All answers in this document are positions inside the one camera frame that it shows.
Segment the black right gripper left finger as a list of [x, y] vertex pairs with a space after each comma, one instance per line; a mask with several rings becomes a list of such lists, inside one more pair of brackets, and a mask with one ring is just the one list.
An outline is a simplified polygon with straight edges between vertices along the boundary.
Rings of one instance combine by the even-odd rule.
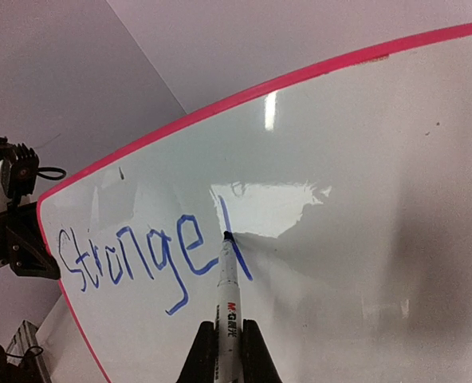
[[177, 383], [214, 383], [215, 358], [218, 355], [215, 325], [199, 325]]

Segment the pink framed whiteboard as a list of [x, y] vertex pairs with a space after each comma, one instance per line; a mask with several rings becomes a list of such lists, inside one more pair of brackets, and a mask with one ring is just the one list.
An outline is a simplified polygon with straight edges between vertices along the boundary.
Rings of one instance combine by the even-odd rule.
[[283, 381], [472, 382], [472, 23], [200, 109], [38, 216], [107, 381], [178, 378], [229, 231]]

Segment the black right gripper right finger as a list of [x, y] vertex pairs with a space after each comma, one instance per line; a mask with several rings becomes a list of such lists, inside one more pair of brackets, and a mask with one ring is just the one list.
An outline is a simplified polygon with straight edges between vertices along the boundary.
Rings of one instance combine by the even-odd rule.
[[245, 383], [282, 383], [257, 322], [244, 319], [240, 347]]

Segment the white marker pen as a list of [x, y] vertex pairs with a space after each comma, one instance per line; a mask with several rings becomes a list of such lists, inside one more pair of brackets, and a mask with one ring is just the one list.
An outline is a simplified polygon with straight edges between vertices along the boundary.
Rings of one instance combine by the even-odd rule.
[[223, 233], [219, 260], [219, 280], [216, 287], [217, 305], [215, 335], [215, 382], [243, 382], [241, 362], [241, 295], [238, 284], [238, 260], [233, 235]]

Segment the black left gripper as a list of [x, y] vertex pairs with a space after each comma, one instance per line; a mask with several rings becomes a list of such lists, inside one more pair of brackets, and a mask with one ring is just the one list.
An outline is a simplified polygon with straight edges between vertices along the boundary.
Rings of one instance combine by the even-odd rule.
[[9, 265], [17, 276], [58, 280], [61, 272], [47, 251], [36, 207], [28, 203], [0, 214], [0, 268]]

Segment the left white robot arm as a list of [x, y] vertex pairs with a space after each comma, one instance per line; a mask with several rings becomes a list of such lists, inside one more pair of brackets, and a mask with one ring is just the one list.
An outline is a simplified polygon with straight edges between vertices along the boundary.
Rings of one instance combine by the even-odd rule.
[[[0, 137], [0, 268], [10, 267], [19, 277], [61, 277], [57, 261], [46, 249], [37, 222], [37, 205], [29, 200], [37, 178], [47, 172], [32, 148]], [[36, 330], [25, 324], [16, 345], [19, 353], [0, 345], [0, 382], [49, 382]]]

